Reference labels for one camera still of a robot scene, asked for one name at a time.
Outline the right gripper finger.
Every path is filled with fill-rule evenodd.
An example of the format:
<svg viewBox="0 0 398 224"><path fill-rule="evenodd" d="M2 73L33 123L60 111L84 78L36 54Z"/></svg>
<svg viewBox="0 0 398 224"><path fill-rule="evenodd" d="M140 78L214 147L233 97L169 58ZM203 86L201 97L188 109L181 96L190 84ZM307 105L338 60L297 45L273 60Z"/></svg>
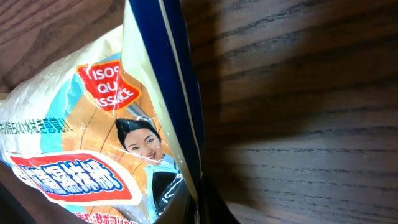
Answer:
<svg viewBox="0 0 398 224"><path fill-rule="evenodd" d="M205 175L198 187L196 222L199 224L239 224L215 185Z"/></svg>

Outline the yellow snack bag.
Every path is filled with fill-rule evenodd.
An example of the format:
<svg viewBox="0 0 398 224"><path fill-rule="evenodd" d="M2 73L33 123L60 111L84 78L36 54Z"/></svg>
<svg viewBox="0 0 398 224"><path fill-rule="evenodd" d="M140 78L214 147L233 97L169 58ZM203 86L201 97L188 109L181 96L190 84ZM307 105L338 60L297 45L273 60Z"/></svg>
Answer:
<svg viewBox="0 0 398 224"><path fill-rule="evenodd" d="M204 143L180 1L127 1L1 100L1 160L88 223L198 223Z"/></svg>

